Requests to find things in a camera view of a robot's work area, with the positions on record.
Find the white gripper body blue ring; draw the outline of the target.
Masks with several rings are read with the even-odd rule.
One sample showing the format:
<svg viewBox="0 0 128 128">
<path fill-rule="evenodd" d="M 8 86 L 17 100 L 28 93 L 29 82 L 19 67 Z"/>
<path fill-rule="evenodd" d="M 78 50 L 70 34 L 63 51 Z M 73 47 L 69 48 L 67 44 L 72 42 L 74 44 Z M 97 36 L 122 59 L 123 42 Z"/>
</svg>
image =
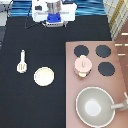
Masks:
<svg viewBox="0 0 128 128">
<path fill-rule="evenodd" d="M 46 20 L 47 27 L 61 27 L 63 26 L 63 21 L 61 20 L 60 14 L 48 14 Z"/>
</svg>

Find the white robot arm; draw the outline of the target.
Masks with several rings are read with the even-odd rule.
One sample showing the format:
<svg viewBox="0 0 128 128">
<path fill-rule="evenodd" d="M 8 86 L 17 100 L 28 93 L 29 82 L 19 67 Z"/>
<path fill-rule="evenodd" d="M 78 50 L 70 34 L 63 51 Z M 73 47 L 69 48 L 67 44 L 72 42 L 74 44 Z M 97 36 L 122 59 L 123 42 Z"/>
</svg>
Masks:
<svg viewBox="0 0 128 128">
<path fill-rule="evenodd" d="M 77 5 L 64 0 L 32 0 L 32 18 L 46 27 L 66 26 L 75 20 Z"/>
</svg>

